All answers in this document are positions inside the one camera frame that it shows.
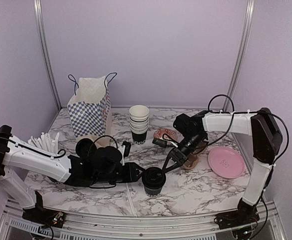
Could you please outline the brown cardboard cup carrier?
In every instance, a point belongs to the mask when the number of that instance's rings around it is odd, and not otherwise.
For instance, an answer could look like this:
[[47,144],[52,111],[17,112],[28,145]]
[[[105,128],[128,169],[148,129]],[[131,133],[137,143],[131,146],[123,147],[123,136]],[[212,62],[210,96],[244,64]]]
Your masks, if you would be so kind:
[[188,155],[188,160],[182,165],[182,168],[185,170],[192,170],[196,167],[199,162],[199,154],[205,151],[209,142],[207,140],[202,141],[198,144],[198,150],[195,150],[193,153]]

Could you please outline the black plastic cup lid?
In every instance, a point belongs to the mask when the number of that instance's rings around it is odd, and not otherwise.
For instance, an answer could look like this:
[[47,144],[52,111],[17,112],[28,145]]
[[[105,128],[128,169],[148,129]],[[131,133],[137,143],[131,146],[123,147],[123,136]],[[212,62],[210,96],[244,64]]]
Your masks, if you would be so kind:
[[162,169],[158,167],[147,168],[142,175],[142,182],[146,188],[159,189],[166,182],[166,175]]

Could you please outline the checkered paper takeout bag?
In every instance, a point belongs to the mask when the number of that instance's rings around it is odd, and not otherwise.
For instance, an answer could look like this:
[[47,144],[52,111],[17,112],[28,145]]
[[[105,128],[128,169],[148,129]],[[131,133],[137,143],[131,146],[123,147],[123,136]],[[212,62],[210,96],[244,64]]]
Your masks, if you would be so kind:
[[77,80],[68,75],[74,83],[74,95],[67,109],[77,141],[88,138],[96,141],[98,147],[109,145],[112,111],[108,85],[116,76],[116,72],[111,72],[100,78],[81,77]]

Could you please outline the black paper coffee cup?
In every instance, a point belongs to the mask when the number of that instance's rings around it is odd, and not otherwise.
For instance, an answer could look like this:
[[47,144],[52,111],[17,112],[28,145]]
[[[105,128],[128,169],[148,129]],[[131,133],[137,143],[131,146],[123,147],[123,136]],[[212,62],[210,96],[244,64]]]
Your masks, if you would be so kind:
[[163,185],[157,185],[157,186],[149,186],[144,185],[144,190],[146,195],[150,197],[158,196],[162,191]]

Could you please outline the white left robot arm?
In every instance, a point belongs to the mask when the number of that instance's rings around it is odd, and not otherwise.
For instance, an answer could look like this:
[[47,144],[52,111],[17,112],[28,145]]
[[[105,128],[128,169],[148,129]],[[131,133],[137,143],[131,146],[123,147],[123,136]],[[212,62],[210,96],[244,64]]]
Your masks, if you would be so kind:
[[0,127],[0,186],[37,222],[49,218],[49,211],[42,206],[40,194],[31,190],[14,172],[14,168],[45,175],[53,182],[72,187],[95,189],[97,184],[112,188],[121,183],[137,182],[144,168],[134,162],[124,162],[130,143],[97,147],[89,138],[81,139],[75,148],[76,155],[66,155],[65,150],[51,153],[11,134],[11,127]]

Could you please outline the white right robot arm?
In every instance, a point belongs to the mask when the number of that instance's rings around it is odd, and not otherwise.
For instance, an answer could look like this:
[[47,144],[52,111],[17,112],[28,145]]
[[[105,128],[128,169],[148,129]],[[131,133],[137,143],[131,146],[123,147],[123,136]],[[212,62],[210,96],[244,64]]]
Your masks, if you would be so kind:
[[233,219],[244,224],[253,215],[253,207],[259,202],[269,183],[276,161],[283,155],[280,150],[283,134],[278,122],[282,119],[268,107],[255,111],[217,112],[203,110],[193,116],[178,115],[173,127],[183,139],[168,153],[162,170],[168,173],[181,167],[198,144],[207,139],[208,133],[229,133],[242,136],[251,144],[251,175]]

